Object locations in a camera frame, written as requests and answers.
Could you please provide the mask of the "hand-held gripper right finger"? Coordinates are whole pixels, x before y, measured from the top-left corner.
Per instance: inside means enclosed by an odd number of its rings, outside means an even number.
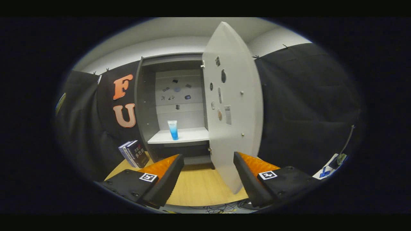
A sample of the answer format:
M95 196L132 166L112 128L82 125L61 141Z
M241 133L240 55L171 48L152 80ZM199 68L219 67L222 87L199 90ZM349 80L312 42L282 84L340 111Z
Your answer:
M234 152L234 165L254 207L294 201L321 183L293 166L278 167L241 152Z

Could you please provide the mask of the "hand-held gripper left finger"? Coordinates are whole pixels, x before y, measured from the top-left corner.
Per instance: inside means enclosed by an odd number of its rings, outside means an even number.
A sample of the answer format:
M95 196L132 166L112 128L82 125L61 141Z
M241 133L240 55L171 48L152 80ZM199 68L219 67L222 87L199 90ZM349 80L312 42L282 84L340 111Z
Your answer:
M100 187L131 203L162 207L171 196L183 167L184 158L177 154L139 170L124 169L100 182Z

